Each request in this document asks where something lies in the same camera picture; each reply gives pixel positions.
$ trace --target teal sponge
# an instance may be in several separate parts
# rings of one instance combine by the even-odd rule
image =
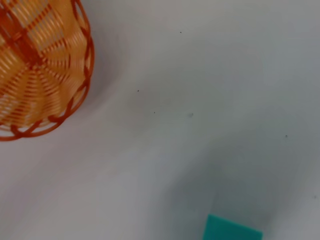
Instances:
[[[209,215],[203,240],[262,240],[262,232]]]

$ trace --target orange plastic basket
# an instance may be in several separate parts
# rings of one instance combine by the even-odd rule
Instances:
[[[0,141],[59,127],[85,100],[94,59],[80,0],[0,0]]]

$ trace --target woven basket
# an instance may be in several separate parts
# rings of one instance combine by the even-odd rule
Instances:
[[[0,141],[59,127],[85,100],[93,67],[80,0],[0,0]]]

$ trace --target white surface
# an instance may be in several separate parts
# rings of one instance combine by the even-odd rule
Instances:
[[[320,1],[83,4],[90,96],[0,144],[0,239],[200,240],[213,211],[318,240]]]

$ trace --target white backdrop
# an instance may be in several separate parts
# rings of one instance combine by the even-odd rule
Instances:
[[[1,240],[320,238],[320,1],[83,0],[83,107],[0,143]]]

